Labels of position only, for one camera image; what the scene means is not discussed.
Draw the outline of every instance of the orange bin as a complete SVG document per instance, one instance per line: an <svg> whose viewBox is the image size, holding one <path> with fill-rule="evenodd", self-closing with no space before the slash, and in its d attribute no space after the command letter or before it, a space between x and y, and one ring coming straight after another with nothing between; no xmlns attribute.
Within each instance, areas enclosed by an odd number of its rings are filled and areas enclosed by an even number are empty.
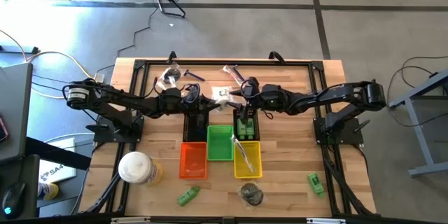
<svg viewBox="0 0 448 224"><path fill-rule="evenodd" d="M207 178L207 143L182 143L179 178Z"/></svg>

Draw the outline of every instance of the white cable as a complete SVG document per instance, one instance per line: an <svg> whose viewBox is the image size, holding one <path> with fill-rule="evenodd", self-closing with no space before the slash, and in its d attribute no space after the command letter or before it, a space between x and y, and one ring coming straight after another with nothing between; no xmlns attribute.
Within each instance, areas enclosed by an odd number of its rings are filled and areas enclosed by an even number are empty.
<svg viewBox="0 0 448 224"><path fill-rule="evenodd" d="M50 142L50 141L53 141L53 140L56 140L56 139L61 139L61 138L64 138L64 137L74 137L74 136L84 136L84 135L94 135L95 133L73 133L73 134L65 134L65 135L62 135L62 136L56 136L56 137L53 137L53 138L51 138L51 139L49 139L49 140L45 140L44 141L44 143L48 143L48 142Z"/></svg>
<svg viewBox="0 0 448 224"><path fill-rule="evenodd" d="M66 55L66 54L64 54L64 53L62 53L62 52L55 52L55 51L40 52L40 53L38 53L38 54L35 54L35 55L33 55L33 56L27 58L27 56L25 55L25 51L23 50L23 48L22 48L22 46L19 44L19 42L17 42L12 36L10 36L10 35L7 34L6 32L4 32L3 30L0 29L0 32L3 33L3 34L5 34L5 35L7 35L8 38L10 38L12 41L14 41L14 43L17 44L17 46L18 46L18 47L20 48L20 50L22 51L22 55L23 55L24 63L28 63L28 62L32 61L35 57L38 57L38 56L43 55L43 54L46 54L46 53L57 53L57 54L61 54L61 55L65 56L65 57L68 57L69 59L73 60L73 61L75 62L75 64L81 69L81 71L82 71L88 78L93 78L93 77L91 77L91 75L90 75L90 74L83 68L83 66L81 66L81 64L79 64L79 62L78 62L74 57L72 57L72 56L70 56L70 55ZM43 97L48 97L48 98L53 98L53 99L63 99L63 97L56 97L56 96L52 96L52 95L48 95L48 94L43 94L43 93L41 93L41 92L35 90L34 88L31 88L31 90L32 90L33 92L35 92L36 94L41 95L41 96L43 96Z"/></svg>

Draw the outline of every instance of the wooden table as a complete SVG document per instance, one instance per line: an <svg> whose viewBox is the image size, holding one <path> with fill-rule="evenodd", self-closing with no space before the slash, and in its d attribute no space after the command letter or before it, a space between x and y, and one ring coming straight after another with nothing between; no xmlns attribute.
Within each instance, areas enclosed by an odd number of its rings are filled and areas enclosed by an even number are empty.
<svg viewBox="0 0 448 224"><path fill-rule="evenodd" d="M134 60L134 58L117 59L111 80L111 84L115 88L129 90ZM325 60L323 63L328 86L345 82L341 61ZM206 79L205 83L200 84L202 93L207 97L211 97L212 86L230 85L234 89L239 88L227 73L221 71L223 66L188 66L188 68L194 74ZM146 90L151 89L154 77L160 76L165 69L166 66L150 67ZM292 92L311 92L308 70L303 66L239 66L238 70L246 78L255 76L260 82L260 86L266 83L275 83ZM196 81L191 77L182 78L178 82L178 86L191 82ZM332 108L337 111L344 106L344 104L334 104ZM263 177L257 179L256 182L265 193L266 200L252 211L243 207L242 200L237 194L237 187L242 186L246 181L234 178L233 162L209 162L206 180L194 181L179 178L183 115L164 115L157 120L146 118L142 141L137 146L137 151L160 162L164 172L163 179L153 187L131 185L126 215L331 216L328 194L325 194L325 197L318 197L312 191L307 180L308 174L316 172L324 182L326 191L321 149L315 144L312 127L314 117L314 109L309 109L297 116L274 113L273 120L269 120L259 113ZM227 108L220 113L211 112L210 124L232 125L232 109ZM86 210L95 202L111 180L116 150L117 144L107 143L93 155L80 203L81 211ZM375 212L370 182L362 155L353 146L341 146L341 155L347 183L361 202L369 210ZM334 183L338 206L343 209L339 186L335 181ZM180 207L176 203L177 197L191 186L200 186L201 191L193 201L185 207ZM115 196L116 206L120 194L121 185L118 186Z"/></svg>

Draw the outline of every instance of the yellow container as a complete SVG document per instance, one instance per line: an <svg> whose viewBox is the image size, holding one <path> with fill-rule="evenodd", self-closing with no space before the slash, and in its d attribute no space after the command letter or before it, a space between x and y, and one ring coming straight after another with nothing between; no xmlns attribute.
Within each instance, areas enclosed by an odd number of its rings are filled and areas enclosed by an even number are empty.
<svg viewBox="0 0 448 224"><path fill-rule="evenodd" d="M256 179L263 176L261 167L261 148L259 141L240 141L248 161L253 165L253 172L247 167L244 156L237 146L234 146L234 174L237 179Z"/></svg>

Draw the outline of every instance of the black mouse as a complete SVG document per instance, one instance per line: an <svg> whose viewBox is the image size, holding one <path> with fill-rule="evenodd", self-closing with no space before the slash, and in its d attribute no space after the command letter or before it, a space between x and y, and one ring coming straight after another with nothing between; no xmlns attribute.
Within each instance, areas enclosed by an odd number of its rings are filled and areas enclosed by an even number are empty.
<svg viewBox="0 0 448 224"><path fill-rule="evenodd" d="M6 189L3 195L3 215L7 219L17 218L23 211L23 196L25 195L25 183L17 182Z"/></svg>

